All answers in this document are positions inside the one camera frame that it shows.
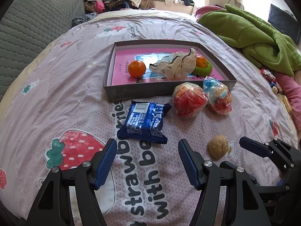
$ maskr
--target gray sofa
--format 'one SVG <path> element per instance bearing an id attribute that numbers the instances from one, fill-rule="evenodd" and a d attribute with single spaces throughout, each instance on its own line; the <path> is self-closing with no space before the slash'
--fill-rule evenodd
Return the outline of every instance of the gray sofa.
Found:
<path id="1" fill-rule="evenodd" d="M 85 14 L 83 0 L 15 0 L 0 21 L 0 100 L 22 70 Z"/>

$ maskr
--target snack package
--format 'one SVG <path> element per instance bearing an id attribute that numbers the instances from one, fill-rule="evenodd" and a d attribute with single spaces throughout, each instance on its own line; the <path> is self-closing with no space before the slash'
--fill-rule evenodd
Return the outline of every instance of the snack package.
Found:
<path id="1" fill-rule="evenodd" d="M 132 100 L 125 124 L 117 131 L 119 139 L 135 138 L 152 143 L 166 144 L 162 133 L 163 117 L 171 109 L 170 104 L 135 102 Z"/>
<path id="2" fill-rule="evenodd" d="M 176 86 L 173 91 L 173 103 L 180 117 L 197 116 L 206 106 L 207 100 L 203 89 L 190 82 Z"/>
<path id="3" fill-rule="evenodd" d="M 210 110 L 220 115 L 228 115 L 232 111 L 232 98 L 226 85 L 207 76 L 204 79 L 204 92 L 208 96 Z"/>
<path id="4" fill-rule="evenodd" d="M 278 134 L 279 134 L 279 131 L 278 131 L 278 123 L 274 120 L 274 118 L 271 118 L 270 121 L 270 126 L 272 128 L 272 132 L 273 132 L 273 136 L 276 137 Z"/>

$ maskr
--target black monitor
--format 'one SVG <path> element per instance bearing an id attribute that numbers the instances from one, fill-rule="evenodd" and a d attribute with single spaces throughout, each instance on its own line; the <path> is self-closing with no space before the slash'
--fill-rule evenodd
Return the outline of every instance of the black monitor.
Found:
<path id="1" fill-rule="evenodd" d="M 271 4 L 268 22 L 281 33 L 290 36 L 296 44 L 299 43 L 300 24 L 291 13 Z"/>

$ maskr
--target mandarin orange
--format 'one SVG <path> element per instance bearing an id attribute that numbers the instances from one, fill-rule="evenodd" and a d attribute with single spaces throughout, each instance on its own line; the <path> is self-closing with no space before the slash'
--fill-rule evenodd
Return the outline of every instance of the mandarin orange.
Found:
<path id="1" fill-rule="evenodd" d="M 143 61 L 135 60 L 128 66 L 128 72 L 132 77 L 139 78 L 145 74 L 146 66 Z"/>
<path id="2" fill-rule="evenodd" d="M 197 56 L 197 64 L 196 64 L 197 67 L 206 68 L 207 65 L 208 65 L 208 61 L 204 56 Z"/>

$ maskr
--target blue snack wrapper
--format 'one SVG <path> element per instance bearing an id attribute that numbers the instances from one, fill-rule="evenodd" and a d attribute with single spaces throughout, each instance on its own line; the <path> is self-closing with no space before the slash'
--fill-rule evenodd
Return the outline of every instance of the blue snack wrapper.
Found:
<path id="1" fill-rule="evenodd" d="M 132 100 L 125 124 L 117 131 L 118 139 L 135 138 L 152 143 L 167 144 L 162 133 L 163 117 L 171 109 L 170 104 L 135 102 Z"/>

